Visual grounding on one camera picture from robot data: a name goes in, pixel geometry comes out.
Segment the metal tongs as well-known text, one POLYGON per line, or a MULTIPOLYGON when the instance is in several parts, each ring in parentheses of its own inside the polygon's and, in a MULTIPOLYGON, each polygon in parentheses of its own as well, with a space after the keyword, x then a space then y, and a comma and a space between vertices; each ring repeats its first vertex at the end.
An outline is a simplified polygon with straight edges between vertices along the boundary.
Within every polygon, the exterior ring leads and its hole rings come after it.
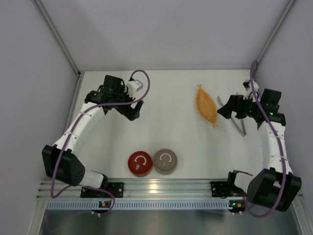
POLYGON ((240 110, 239 104, 240 104, 240 101, 241 101, 242 97, 243 97, 243 95, 239 95, 238 93, 236 93, 235 94, 235 98, 236 98, 235 105, 236 105, 236 107, 232 108, 231 111, 227 111, 226 112, 225 109, 224 109, 224 104, 223 104, 221 98, 219 96, 217 96, 217 102, 220 105, 220 108, 217 110, 217 113, 222 115, 225 119, 230 119, 232 121, 232 123, 235 125, 235 128, 239 132, 239 134, 242 137, 245 137, 246 136, 246 128, 245 128, 245 124, 244 124, 243 119, 240 119, 239 117, 237 118, 237 119, 240 120, 241 126, 239 126, 237 124, 237 122, 235 121, 235 119, 231 116, 232 112, 235 112, 236 114, 238 114, 238 112, 240 110))

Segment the red round lid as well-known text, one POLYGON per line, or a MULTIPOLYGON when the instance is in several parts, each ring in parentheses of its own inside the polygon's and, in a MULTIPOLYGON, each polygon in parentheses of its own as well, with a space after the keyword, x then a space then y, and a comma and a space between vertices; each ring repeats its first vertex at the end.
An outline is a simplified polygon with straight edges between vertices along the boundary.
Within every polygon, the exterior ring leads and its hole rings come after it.
POLYGON ((128 158, 128 168, 138 171, 152 169, 153 160, 147 152, 137 151, 128 158))

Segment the brown round lid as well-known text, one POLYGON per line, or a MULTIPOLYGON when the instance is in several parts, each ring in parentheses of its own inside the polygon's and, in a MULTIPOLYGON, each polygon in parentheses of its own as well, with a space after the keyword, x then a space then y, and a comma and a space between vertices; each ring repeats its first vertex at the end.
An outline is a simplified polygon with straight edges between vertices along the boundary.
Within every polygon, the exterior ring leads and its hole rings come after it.
POLYGON ((178 164, 178 158, 173 150, 161 149, 155 153, 153 163, 154 167, 176 168, 178 164))

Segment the beige band metal container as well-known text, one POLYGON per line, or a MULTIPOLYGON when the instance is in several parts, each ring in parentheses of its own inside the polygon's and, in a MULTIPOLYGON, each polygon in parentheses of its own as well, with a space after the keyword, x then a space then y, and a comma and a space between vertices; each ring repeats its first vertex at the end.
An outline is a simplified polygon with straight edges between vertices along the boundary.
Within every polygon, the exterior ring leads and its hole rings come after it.
POLYGON ((159 167, 155 167, 155 170, 157 171, 157 173, 161 174, 161 175, 170 175, 172 174, 176 168, 159 168, 159 167))

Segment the red band metal container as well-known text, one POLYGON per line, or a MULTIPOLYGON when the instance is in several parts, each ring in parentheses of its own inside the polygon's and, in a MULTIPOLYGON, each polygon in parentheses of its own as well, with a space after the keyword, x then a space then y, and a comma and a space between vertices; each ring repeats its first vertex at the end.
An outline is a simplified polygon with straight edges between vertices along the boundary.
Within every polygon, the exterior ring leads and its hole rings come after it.
POLYGON ((151 171, 152 171, 151 168, 147 169, 147 170, 143 170, 143 171, 130 169, 131 174, 136 176, 136 177, 145 177, 145 176, 149 175, 151 171))

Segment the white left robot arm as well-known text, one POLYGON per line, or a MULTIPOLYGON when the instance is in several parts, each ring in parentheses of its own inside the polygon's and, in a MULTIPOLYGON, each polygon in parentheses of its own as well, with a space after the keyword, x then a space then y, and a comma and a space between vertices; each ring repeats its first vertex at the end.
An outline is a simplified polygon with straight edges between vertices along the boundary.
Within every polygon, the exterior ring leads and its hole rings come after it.
POLYGON ((43 148, 46 175, 69 187, 106 190, 107 176, 88 170, 79 160, 80 152, 92 129, 109 110, 117 110, 130 121, 139 118, 144 101, 136 95, 143 87, 143 83, 133 77, 124 82, 121 78, 106 75, 103 84, 86 95, 77 117, 63 135, 52 146, 43 148))

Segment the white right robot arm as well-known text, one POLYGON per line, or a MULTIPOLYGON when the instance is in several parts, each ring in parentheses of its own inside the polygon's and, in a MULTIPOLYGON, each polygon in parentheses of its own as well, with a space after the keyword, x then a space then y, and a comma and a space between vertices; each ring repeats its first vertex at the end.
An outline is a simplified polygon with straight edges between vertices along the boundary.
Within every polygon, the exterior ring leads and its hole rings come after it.
POLYGON ((243 190, 248 202, 284 212, 301 189, 302 181, 288 163, 284 140, 286 120, 278 112, 280 98, 281 92, 271 89, 264 89, 259 102, 251 94, 248 97, 233 94, 217 112, 226 119, 232 113, 237 119, 254 119, 261 139, 262 167, 232 171, 228 177, 230 184, 243 190))

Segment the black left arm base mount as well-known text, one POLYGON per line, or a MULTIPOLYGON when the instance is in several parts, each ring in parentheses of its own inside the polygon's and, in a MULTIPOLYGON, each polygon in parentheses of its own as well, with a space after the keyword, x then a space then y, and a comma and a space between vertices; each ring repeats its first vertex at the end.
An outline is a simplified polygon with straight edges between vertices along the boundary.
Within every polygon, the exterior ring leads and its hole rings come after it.
MULTIPOLYGON (((111 193, 115 198, 123 198, 124 183, 123 182, 109 182, 106 191, 111 193)), ((110 198, 111 196, 102 191, 98 191, 94 189, 87 189, 85 187, 82 187, 80 197, 81 198, 110 198)))

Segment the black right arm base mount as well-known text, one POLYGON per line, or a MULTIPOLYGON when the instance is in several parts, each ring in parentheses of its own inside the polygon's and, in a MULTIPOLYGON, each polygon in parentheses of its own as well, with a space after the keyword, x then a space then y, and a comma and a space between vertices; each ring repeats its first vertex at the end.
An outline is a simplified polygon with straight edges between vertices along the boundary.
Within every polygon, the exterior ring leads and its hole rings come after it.
POLYGON ((228 197, 243 196, 244 194, 242 189, 228 181, 212 181, 210 182, 210 186, 213 197, 225 199, 228 197))

